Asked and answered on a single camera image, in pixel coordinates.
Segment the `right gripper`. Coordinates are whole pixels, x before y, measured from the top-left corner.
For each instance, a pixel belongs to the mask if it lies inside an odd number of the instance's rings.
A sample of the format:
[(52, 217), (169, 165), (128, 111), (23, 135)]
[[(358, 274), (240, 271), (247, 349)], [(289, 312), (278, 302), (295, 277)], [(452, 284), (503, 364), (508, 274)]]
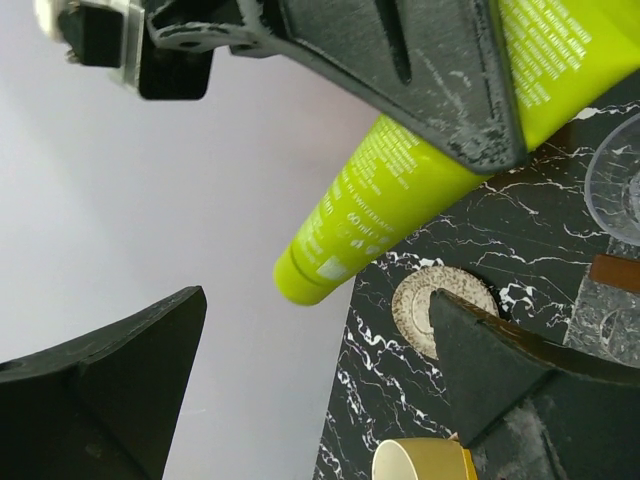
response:
[(145, 1), (137, 90), (145, 100), (199, 100), (214, 51), (252, 51), (258, 42), (237, 1)]

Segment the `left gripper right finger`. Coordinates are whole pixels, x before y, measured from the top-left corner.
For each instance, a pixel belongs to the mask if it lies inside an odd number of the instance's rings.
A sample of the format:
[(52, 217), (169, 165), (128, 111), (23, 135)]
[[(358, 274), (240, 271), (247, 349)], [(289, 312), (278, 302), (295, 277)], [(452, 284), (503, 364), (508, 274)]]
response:
[(481, 479), (636, 479), (638, 369), (440, 289), (429, 316), (461, 445)]

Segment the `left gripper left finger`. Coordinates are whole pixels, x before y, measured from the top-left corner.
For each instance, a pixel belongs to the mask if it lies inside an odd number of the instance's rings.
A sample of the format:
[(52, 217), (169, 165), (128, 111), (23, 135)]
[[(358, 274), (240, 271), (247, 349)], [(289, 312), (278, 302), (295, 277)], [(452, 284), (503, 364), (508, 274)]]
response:
[(190, 286), (2, 363), (2, 478), (162, 478), (205, 316)]

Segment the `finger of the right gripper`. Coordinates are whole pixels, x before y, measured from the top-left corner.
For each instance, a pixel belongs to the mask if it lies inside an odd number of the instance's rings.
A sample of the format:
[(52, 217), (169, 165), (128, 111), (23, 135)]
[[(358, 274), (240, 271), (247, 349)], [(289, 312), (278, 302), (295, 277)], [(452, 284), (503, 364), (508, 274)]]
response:
[(495, 1), (240, 1), (244, 29), (484, 175), (527, 160)]

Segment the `clear toothbrush holder rack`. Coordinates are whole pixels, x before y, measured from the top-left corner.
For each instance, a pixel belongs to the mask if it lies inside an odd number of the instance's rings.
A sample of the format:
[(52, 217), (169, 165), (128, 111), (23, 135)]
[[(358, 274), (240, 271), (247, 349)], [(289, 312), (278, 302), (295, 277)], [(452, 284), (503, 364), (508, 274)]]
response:
[(579, 287), (563, 344), (639, 366), (639, 261), (599, 254)]

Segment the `green toothpaste tube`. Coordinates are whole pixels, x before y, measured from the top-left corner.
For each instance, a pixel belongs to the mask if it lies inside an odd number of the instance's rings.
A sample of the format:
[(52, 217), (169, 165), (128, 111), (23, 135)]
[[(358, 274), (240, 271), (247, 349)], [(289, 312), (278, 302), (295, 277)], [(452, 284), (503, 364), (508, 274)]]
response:
[[(534, 150), (639, 67), (635, 1), (498, 5), (526, 147)], [(275, 286), (314, 305), (482, 177), (380, 116), (276, 261)]]

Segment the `clear glass tumbler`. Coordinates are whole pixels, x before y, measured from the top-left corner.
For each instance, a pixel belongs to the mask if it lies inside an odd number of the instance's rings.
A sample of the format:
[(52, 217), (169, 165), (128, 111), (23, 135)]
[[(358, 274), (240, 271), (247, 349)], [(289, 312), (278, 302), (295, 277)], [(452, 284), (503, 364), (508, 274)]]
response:
[(639, 115), (623, 121), (596, 149), (584, 199), (596, 224), (613, 238), (639, 245)]

